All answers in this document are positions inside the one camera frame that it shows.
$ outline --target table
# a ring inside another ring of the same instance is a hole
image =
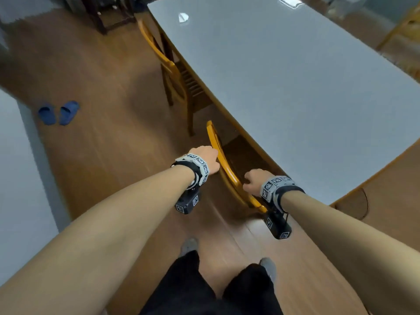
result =
[[[165,53],[171,46],[257,151],[319,201],[356,190],[420,136],[420,86],[305,4],[157,0],[149,9]]]

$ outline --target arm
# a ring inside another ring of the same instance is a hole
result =
[[[251,170],[244,190],[259,196],[272,176]],[[374,315],[420,313],[419,252],[303,192],[280,201]]]
[[[190,153],[218,171],[217,150]],[[92,207],[0,288],[0,313],[99,314],[192,180],[194,172],[177,165]]]

